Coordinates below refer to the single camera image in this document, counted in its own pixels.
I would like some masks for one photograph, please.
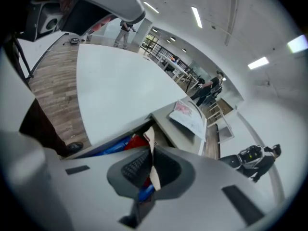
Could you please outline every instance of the railing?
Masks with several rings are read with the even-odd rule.
[[[157,59],[160,59],[162,55],[168,58],[175,56],[175,54],[148,38],[145,38],[142,47],[148,52],[150,52]],[[181,59],[179,60],[178,65],[183,68],[186,73],[191,74],[195,78],[198,78],[198,75]]]

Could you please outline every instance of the black shoe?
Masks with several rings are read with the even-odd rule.
[[[83,148],[83,143],[82,142],[73,142],[73,143],[68,144],[66,146],[66,148],[70,153],[76,153]]]

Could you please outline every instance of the ceiling light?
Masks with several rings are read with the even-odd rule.
[[[290,51],[296,53],[308,49],[308,42],[305,35],[301,35],[288,43]]]
[[[248,64],[248,67],[250,69],[254,69],[256,67],[261,67],[261,66],[266,65],[268,63],[269,63],[268,59],[266,57],[262,57],[259,60],[256,60],[253,63]]]
[[[197,8],[192,7],[192,11],[194,13],[194,16],[196,17],[196,21],[197,21],[198,26],[202,28],[202,24],[201,24],[201,20],[200,20],[200,16],[199,16]]]
[[[144,2],[146,5],[148,5],[151,9],[153,9],[156,13],[159,13],[154,7],[152,7],[150,4],[148,4],[147,2]]]

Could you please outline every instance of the desk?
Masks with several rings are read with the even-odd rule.
[[[147,57],[108,46],[81,44],[77,96],[87,136],[95,145],[187,95]]]
[[[171,65],[173,68],[175,68],[177,70],[177,73],[172,77],[173,80],[175,80],[176,77],[179,77],[180,73],[182,73],[182,75],[179,77],[179,79],[176,81],[176,83],[178,83],[180,81],[180,79],[182,79],[185,75],[188,75],[184,69],[182,69],[179,65],[177,65],[176,63],[174,63],[173,61],[171,61],[170,58],[166,57],[166,56],[161,56],[160,59],[157,62],[157,65],[159,65],[159,63],[165,59],[167,61],[167,64],[163,67],[163,70],[165,70],[167,68],[168,65]]]

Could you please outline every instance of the wooden floor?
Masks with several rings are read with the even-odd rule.
[[[40,103],[46,116],[54,125],[56,132],[66,144],[81,141],[84,148],[91,146],[85,132],[79,111],[76,89],[76,65],[78,45],[71,45],[68,36],[64,35],[47,52],[29,85]],[[112,46],[114,40],[102,37],[92,37],[91,44]],[[129,45],[128,50],[138,52],[139,47]],[[187,84],[180,84],[186,89]],[[218,134],[216,126],[207,130],[204,155],[218,158]]]

